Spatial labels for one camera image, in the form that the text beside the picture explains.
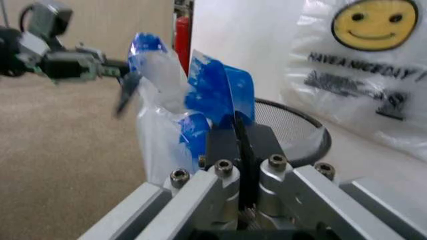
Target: hex socket screw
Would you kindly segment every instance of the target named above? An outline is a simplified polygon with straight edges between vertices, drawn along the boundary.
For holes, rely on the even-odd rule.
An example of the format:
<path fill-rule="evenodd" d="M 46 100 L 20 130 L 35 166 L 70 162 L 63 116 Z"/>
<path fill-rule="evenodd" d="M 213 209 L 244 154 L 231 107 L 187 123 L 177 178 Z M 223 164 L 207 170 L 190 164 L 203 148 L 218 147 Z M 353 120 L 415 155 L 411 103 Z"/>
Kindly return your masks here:
<path fill-rule="evenodd" d="M 268 158 L 268 165 L 276 171 L 284 171 L 287 163 L 288 159 L 281 154 L 272 154 Z"/>
<path fill-rule="evenodd" d="M 316 169 L 319 173 L 325 176 L 329 180 L 334 180 L 335 177 L 335 168 L 326 162 L 318 162 L 314 165 L 314 169 Z"/>
<path fill-rule="evenodd" d="M 232 174 L 233 163 L 227 159 L 221 159 L 215 162 L 215 174 L 220 178 L 228 177 Z"/>
<path fill-rule="evenodd" d="M 173 170 L 170 173 L 170 184 L 172 187 L 180 189 L 182 188 L 190 179 L 190 174 L 184 168 L 178 168 Z"/>

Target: yellow smiley face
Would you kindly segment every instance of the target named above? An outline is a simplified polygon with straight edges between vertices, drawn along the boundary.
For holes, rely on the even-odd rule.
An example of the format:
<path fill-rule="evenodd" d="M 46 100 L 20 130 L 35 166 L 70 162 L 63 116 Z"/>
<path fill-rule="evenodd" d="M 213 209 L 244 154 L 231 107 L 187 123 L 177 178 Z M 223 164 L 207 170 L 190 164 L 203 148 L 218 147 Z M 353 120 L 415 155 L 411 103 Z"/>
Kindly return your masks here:
<path fill-rule="evenodd" d="M 332 33 L 341 44 L 362 51 L 383 51 L 403 44 L 418 20 L 411 0 L 361 0 L 334 18 Z"/>

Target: beige carpet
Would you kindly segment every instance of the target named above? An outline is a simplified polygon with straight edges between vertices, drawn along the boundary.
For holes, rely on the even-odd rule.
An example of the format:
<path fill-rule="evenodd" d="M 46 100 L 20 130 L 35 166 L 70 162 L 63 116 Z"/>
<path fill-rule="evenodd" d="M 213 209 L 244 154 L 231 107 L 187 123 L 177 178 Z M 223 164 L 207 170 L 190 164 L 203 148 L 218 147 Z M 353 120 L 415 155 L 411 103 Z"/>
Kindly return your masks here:
<path fill-rule="evenodd" d="M 119 86 L 0 78 L 0 239 L 75 239 L 140 185 L 136 108 Z"/>

